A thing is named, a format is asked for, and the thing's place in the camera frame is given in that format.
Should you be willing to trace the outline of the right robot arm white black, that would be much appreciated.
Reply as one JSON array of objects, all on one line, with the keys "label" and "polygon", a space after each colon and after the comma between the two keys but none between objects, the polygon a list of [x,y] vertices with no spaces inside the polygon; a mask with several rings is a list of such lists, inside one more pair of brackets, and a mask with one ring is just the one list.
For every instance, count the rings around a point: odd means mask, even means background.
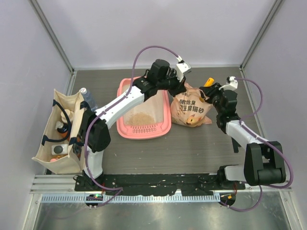
[{"label": "right robot arm white black", "polygon": [[234,181],[251,186],[282,184],[286,170],[282,146],[277,141],[269,142],[245,125],[236,112],[237,93],[218,83],[203,86],[201,97],[217,111],[217,126],[232,139],[234,152],[245,150],[244,164],[220,167],[217,185],[228,189]]}]

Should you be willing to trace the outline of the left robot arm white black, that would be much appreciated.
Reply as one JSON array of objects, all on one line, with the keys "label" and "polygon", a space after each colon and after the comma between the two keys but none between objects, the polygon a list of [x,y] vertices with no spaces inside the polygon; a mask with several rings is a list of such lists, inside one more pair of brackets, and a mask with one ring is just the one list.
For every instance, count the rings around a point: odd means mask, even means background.
[{"label": "left robot arm white black", "polygon": [[185,75],[190,71],[190,65],[183,60],[179,60],[172,69],[167,61],[157,59],[143,76],[133,78],[129,88],[116,99],[95,111],[87,109],[84,112],[80,135],[84,143],[84,173],[88,176],[85,185],[91,191],[99,190],[102,185],[102,159],[111,142],[110,128],[126,112],[155,96],[158,91],[166,90],[172,96],[185,92]]}]

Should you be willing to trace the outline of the black bag clip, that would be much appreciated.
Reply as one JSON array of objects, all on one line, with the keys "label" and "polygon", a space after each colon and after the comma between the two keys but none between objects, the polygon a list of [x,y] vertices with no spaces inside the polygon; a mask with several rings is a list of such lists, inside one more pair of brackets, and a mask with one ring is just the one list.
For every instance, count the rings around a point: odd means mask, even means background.
[{"label": "black bag clip", "polygon": [[234,153],[239,153],[239,148],[241,147],[240,144],[234,138],[231,138],[231,140],[232,140]]}]

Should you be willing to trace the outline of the pink cat litter bag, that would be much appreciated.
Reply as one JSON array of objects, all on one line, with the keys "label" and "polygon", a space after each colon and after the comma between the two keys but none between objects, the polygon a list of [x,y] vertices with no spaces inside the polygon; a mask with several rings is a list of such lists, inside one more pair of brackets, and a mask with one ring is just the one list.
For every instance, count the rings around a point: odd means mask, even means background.
[{"label": "pink cat litter bag", "polygon": [[212,124],[207,113],[213,107],[201,97],[202,91],[185,83],[186,91],[173,97],[170,105],[171,121],[186,127]]}]

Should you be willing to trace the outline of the yellow plastic scoop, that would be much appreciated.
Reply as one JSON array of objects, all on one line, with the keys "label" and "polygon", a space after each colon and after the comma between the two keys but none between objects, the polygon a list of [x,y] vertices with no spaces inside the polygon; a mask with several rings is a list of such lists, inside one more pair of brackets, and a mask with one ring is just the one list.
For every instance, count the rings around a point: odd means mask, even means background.
[{"label": "yellow plastic scoop", "polygon": [[214,79],[213,78],[208,78],[208,80],[204,84],[204,87],[211,87],[213,84],[214,84]]}]

